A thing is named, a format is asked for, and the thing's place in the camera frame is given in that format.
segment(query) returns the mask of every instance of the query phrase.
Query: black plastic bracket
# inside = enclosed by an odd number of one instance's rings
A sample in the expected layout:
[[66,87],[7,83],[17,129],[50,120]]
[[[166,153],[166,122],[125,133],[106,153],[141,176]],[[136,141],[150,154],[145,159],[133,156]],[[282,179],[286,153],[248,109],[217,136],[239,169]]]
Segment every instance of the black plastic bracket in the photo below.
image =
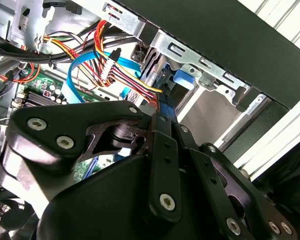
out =
[[[216,147],[207,143],[200,147],[200,151],[210,157],[214,168],[226,179],[225,191],[231,196],[232,203],[242,208],[241,217],[256,239],[298,239],[292,224]],[[277,226],[279,233],[273,231],[270,222]],[[281,223],[287,224],[293,234],[288,234]]]
[[182,216],[177,143],[171,138],[171,121],[152,116],[147,155],[151,159],[149,191],[143,218],[158,231],[175,225]]
[[218,226],[219,238],[224,239],[254,239],[246,226],[238,218],[225,190],[219,179],[211,159],[208,155],[198,151],[194,145],[192,133],[184,126],[177,126],[177,135],[180,138],[183,158],[186,158],[186,171],[195,179],[198,179],[200,185],[198,191],[205,193],[207,201],[213,213],[210,219],[215,221]]

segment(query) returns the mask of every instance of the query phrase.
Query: black wire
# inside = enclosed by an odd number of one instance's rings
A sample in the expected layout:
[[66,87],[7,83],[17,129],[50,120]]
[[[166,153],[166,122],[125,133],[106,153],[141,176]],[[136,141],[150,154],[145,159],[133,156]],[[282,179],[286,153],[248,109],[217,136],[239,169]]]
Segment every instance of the black wire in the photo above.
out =
[[108,33],[106,36],[103,37],[103,39],[115,39],[115,38],[125,38],[125,37],[129,37],[131,36],[130,34],[128,33],[125,33],[125,32],[114,32],[114,33]]
[[93,47],[93,53],[97,61],[104,67],[104,64],[102,63],[101,59],[99,58],[98,54],[96,53],[95,46]]
[[[77,36],[81,37],[81,36],[87,34],[88,32],[90,32],[91,30],[96,29],[96,27],[98,26],[99,22],[100,22],[100,20],[96,21],[96,22],[95,22],[94,24],[92,24],[91,26],[89,26],[89,27],[87,27],[86,29],[84,29],[83,31],[79,32],[79,33],[77,34]],[[58,32],[60,32],[60,31],[55,31],[55,32],[53,32],[53,33],[50,33],[48,36],[57,34]],[[61,41],[61,42],[65,43],[65,42],[69,42],[69,41],[72,41],[72,39],[70,39],[70,40],[64,40],[64,41]]]
[[82,44],[78,39],[76,39],[74,36],[75,36],[75,34],[74,33],[72,33],[72,32],[69,32],[69,31],[56,31],[56,32],[54,32],[54,34],[66,34],[66,35],[68,35],[70,38],[73,38],[74,40],[76,40],[79,44]]
[[[110,24],[106,24],[104,26],[104,29],[102,31],[101,36],[103,37],[105,35],[106,30],[109,28]],[[132,41],[129,38],[123,39],[126,41]],[[90,39],[86,42],[86,47],[85,47],[85,51],[89,52],[92,51],[94,47],[94,39]],[[77,47],[75,47],[73,50],[76,52],[80,52],[83,49],[83,44],[79,45]],[[14,59],[16,61],[20,61],[20,62],[26,62],[26,63],[34,63],[34,64],[56,64],[56,63],[69,63],[71,62],[68,59],[67,54],[65,53],[59,53],[59,54],[44,54],[44,53],[33,53],[33,52],[29,52],[29,51],[25,51],[25,50],[21,50],[13,45],[11,45],[9,42],[7,42],[6,40],[2,39],[0,37],[0,56],[6,56],[10,59]]]
[[[61,48],[59,45],[57,45],[57,44],[55,44],[56,46],[58,46],[63,52],[65,52],[64,51],[64,49],[63,48]],[[66,55],[69,57],[69,59],[71,60],[71,61],[73,61],[73,59],[72,59],[72,57],[68,54],[68,53],[66,53]],[[78,68],[88,79],[90,79],[90,77],[88,77],[88,75],[81,69],[81,68]]]
[[104,46],[104,48],[109,48],[109,47],[112,48],[112,47],[116,47],[116,46],[123,45],[123,44],[129,44],[129,43],[133,43],[133,42],[137,43],[138,39],[135,37],[119,39],[119,40],[104,43],[103,46]]

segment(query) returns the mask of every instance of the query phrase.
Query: wire bundle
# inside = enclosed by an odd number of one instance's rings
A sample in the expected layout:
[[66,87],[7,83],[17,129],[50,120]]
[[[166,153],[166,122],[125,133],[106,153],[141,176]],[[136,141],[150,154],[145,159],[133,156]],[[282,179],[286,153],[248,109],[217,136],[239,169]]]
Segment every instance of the wire bundle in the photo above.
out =
[[[124,43],[131,43],[137,41],[137,39],[130,37],[126,39],[122,39],[120,41],[111,41],[109,43],[104,43],[105,34],[109,29],[115,29],[115,27],[110,28],[110,23],[105,20],[97,21],[92,26],[88,27],[84,31],[80,32],[78,35],[75,35],[71,32],[58,31],[51,33],[44,37],[45,42],[50,42],[56,46],[58,46],[63,53],[47,55],[47,54],[37,54],[33,52],[26,51],[25,48],[19,49],[16,48],[3,39],[0,38],[0,55],[8,56],[11,59],[19,60],[21,62],[30,63],[31,72],[28,76],[22,79],[13,79],[13,82],[16,83],[27,83],[29,81],[34,80],[40,71],[40,63],[42,64],[53,64],[53,63],[68,63],[72,62],[69,71],[67,84],[74,92],[74,94],[78,97],[80,101],[83,102],[83,99],[78,94],[76,88],[74,87],[72,81],[72,70],[78,67],[78,70],[81,71],[93,84],[92,89],[83,89],[81,86],[81,90],[83,91],[91,91],[97,87],[108,87],[115,82],[120,82],[124,84],[126,87],[135,91],[138,95],[144,98],[148,103],[154,98],[155,93],[162,91],[160,89],[156,89],[150,87],[143,83],[141,80],[130,74],[121,64],[125,60],[123,58],[119,58],[117,62],[111,67],[109,74],[105,75],[106,77],[101,78],[102,71],[104,69],[105,64],[108,61],[108,54],[104,52],[104,49],[107,48],[107,44],[111,44],[111,46],[117,46]],[[89,36],[94,32],[93,39],[88,40]],[[124,32],[115,32],[109,36],[118,36],[118,37],[129,37],[128,34]],[[77,41],[80,45],[75,48],[68,47],[65,43],[68,41]],[[93,53],[84,53],[85,51],[93,50]],[[38,63],[37,71],[34,73],[34,64]],[[5,82],[8,80],[5,76],[0,76],[0,80]]]
[[[109,23],[105,20],[102,20],[94,33],[94,54],[96,59],[99,62],[99,67],[104,67],[105,62],[108,59],[108,56],[104,53],[104,44],[103,44],[103,32],[109,28]],[[162,90],[150,87],[140,81],[135,76],[131,75],[128,71],[126,71],[118,62],[115,63],[112,71],[110,72],[109,79],[112,82],[118,81],[130,88],[131,90],[138,93],[141,97],[143,97],[148,103],[155,96],[155,92],[161,93]]]
[[[34,74],[34,64],[33,63],[31,63],[30,64],[30,67],[31,67],[31,73],[28,75],[28,76],[26,76],[26,77],[24,77],[24,78],[21,78],[21,79],[13,79],[13,82],[15,82],[15,83],[19,83],[19,84],[24,84],[24,83],[28,83],[29,81],[32,81],[32,80],[35,80],[36,79],[36,77],[39,75],[39,73],[40,73],[40,64],[38,64],[38,66],[37,66],[37,71],[36,71],[36,73]],[[3,75],[0,75],[0,80],[2,81],[2,82],[5,82],[5,81],[7,81],[8,80],[8,78],[7,77],[5,77],[5,76],[3,76]]]

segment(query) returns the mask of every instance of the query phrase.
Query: bolt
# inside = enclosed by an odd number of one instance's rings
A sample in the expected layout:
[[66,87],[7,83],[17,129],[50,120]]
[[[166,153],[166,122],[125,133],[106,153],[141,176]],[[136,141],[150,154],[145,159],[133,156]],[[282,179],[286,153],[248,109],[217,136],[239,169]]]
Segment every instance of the bolt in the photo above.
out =
[[181,129],[182,129],[183,132],[186,132],[186,133],[189,132],[189,130],[185,126],[181,126]]
[[226,224],[227,224],[229,230],[231,230],[232,233],[234,233],[236,236],[241,235],[240,226],[237,224],[237,222],[234,219],[232,219],[232,218],[226,219]]
[[292,230],[290,229],[290,227],[285,223],[285,222],[281,222],[282,227],[284,228],[284,230],[289,234],[292,235]]
[[160,119],[163,121],[167,121],[166,117],[164,117],[164,116],[160,116]]
[[215,150],[215,148],[214,148],[213,146],[209,146],[209,150],[210,150],[211,152],[216,153],[216,150]]
[[258,98],[256,99],[256,101],[257,101],[258,103],[260,103],[262,100],[263,100],[263,98],[262,98],[261,96],[258,97]]
[[276,224],[274,222],[269,221],[269,224],[270,224],[270,227],[273,230],[273,232],[275,232],[276,234],[281,233],[280,229],[278,228],[278,226],[276,226]]
[[31,118],[30,120],[28,120],[28,126],[29,128],[33,129],[33,130],[36,130],[36,131],[41,131],[41,130],[44,130],[46,129],[47,127],[47,124],[44,120],[42,119],[37,119],[37,118]]
[[60,136],[57,138],[56,143],[60,148],[71,149],[74,146],[74,141],[68,136]]
[[29,74],[29,71],[28,71],[28,69],[23,69],[23,70],[22,70],[22,73],[23,73],[24,75],[28,75],[28,74]]
[[130,107],[129,109],[130,109],[130,111],[133,112],[134,114],[136,114],[136,113],[138,112],[138,110],[135,109],[134,107]]
[[163,193],[160,195],[160,204],[167,211],[173,211],[175,209],[175,202],[173,198],[168,194]]
[[241,174],[243,174],[244,177],[246,177],[249,181],[251,181],[250,175],[245,169],[240,169]]

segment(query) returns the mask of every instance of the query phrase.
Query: orange wire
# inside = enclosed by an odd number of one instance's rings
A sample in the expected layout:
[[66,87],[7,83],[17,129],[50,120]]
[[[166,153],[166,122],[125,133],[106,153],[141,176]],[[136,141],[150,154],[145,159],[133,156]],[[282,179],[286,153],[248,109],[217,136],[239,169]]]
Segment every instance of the orange wire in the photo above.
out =
[[20,80],[14,80],[14,82],[16,82],[16,83],[18,82],[20,84],[21,83],[25,84],[25,83],[28,83],[29,81],[32,81],[32,80],[36,79],[36,77],[39,75],[40,69],[41,69],[41,66],[40,66],[40,64],[38,64],[38,69],[36,71],[36,74],[33,77],[31,77],[30,79],[27,79],[27,80],[22,80],[22,81],[20,81]]

